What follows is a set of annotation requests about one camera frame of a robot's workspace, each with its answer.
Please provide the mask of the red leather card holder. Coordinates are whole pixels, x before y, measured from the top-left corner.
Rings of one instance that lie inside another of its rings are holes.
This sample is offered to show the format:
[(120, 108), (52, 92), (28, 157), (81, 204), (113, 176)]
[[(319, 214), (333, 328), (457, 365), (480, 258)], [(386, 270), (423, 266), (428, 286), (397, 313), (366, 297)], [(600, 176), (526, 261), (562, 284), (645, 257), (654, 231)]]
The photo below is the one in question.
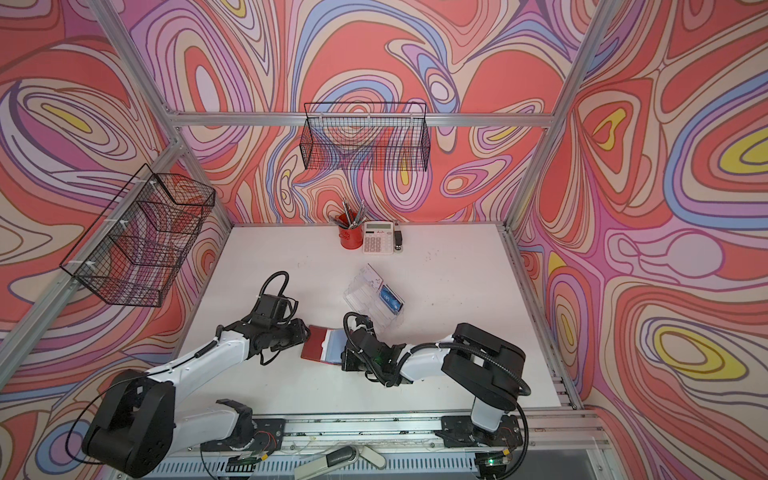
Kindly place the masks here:
[(347, 343), (344, 330), (311, 325), (309, 331), (309, 338), (303, 344), (300, 357), (318, 363), (341, 365)]

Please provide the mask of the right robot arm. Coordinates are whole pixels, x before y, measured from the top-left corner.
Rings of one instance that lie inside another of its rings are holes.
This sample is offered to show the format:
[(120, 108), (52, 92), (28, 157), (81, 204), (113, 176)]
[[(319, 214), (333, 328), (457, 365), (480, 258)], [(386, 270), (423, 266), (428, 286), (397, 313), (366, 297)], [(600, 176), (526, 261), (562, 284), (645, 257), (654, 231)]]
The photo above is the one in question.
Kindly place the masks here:
[(469, 323), (432, 343), (390, 346), (379, 340), (373, 321), (357, 312), (342, 321), (344, 371), (360, 371), (386, 388), (445, 376), (470, 393), (467, 416), (444, 416), (435, 435), (447, 448), (528, 444), (527, 420), (519, 399), (531, 395), (523, 380), (526, 354), (519, 347)]

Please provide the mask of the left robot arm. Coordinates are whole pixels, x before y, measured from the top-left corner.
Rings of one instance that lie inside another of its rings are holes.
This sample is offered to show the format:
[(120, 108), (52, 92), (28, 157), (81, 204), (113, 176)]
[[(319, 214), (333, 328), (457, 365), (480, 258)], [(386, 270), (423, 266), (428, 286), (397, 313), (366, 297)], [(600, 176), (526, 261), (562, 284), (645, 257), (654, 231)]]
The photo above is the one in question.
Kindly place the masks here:
[(117, 374), (90, 403), (96, 412), (78, 449), (64, 446), (81, 465), (106, 465), (134, 478), (152, 472), (167, 455), (204, 445), (234, 451), (258, 437), (251, 407), (228, 398), (197, 410), (180, 410), (195, 391), (229, 369), (257, 358), (270, 359), (305, 343), (309, 327), (298, 317), (298, 300), (283, 288), (260, 289), (241, 319), (216, 327), (212, 338), (191, 352), (146, 371)]

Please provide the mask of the white VIP card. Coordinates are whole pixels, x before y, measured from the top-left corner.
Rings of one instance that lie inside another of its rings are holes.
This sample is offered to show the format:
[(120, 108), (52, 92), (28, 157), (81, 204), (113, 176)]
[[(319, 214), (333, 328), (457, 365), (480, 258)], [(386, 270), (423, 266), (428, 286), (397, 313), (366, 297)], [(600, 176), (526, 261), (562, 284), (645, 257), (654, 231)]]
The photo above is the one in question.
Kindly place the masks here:
[(360, 276), (362, 282), (374, 292), (378, 292), (384, 284), (383, 278), (370, 264), (367, 264), (361, 269)]

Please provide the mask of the grey handheld device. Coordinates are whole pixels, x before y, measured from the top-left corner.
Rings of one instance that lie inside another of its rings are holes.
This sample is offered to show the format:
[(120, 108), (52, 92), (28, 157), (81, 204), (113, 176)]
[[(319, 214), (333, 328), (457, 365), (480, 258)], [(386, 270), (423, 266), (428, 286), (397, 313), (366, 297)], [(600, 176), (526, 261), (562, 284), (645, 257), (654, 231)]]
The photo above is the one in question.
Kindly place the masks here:
[(347, 445), (298, 465), (293, 475), (296, 480), (313, 479), (345, 468), (359, 460), (368, 462), (378, 470), (383, 470), (387, 466), (385, 457), (369, 446)]

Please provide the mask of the red pen cup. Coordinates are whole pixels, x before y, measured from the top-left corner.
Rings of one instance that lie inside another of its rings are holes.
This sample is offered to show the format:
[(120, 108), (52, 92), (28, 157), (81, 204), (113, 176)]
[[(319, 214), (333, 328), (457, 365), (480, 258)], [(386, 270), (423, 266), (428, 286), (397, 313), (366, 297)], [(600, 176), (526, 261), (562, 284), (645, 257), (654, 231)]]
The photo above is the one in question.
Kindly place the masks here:
[(344, 249), (357, 250), (363, 245), (364, 234), (362, 226), (350, 228), (349, 219), (345, 213), (337, 217), (337, 227), (339, 229), (340, 244)]

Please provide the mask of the white pink calculator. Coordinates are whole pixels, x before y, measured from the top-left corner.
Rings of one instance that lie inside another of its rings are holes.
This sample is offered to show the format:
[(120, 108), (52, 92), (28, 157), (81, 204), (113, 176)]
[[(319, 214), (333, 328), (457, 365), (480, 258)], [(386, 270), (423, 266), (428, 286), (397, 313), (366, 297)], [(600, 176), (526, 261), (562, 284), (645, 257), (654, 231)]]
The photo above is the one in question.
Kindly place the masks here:
[(394, 253), (394, 223), (369, 221), (363, 228), (363, 253), (390, 255)]

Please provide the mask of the black stapler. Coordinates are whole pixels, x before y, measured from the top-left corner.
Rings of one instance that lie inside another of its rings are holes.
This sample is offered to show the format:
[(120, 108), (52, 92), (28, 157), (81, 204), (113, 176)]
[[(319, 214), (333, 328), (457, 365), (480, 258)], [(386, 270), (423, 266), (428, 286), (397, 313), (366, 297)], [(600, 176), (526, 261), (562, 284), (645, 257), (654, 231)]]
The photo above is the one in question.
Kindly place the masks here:
[(393, 250), (400, 253), (403, 250), (403, 236), (400, 225), (395, 223), (393, 228)]

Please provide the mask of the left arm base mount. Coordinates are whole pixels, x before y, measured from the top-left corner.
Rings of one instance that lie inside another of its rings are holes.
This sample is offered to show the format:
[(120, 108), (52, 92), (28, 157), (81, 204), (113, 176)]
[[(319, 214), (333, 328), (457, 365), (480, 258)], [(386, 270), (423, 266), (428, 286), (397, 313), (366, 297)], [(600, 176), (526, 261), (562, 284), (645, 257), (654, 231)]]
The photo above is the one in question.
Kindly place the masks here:
[(274, 453), (282, 448), (285, 427), (284, 418), (253, 417), (251, 427), (246, 427), (245, 430), (237, 427), (226, 439), (203, 443), (201, 450), (203, 452)]

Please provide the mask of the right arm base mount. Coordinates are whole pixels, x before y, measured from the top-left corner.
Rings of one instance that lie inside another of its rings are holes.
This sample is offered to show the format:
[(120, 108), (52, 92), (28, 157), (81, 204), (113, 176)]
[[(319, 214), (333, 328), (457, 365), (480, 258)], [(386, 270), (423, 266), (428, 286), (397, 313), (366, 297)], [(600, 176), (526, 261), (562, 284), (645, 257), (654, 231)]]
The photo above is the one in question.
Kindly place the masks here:
[(515, 415), (503, 415), (499, 427), (493, 432), (475, 426), (468, 415), (443, 416), (440, 428), (434, 434), (446, 448), (506, 447), (514, 450), (524, 444), (523, 429)]

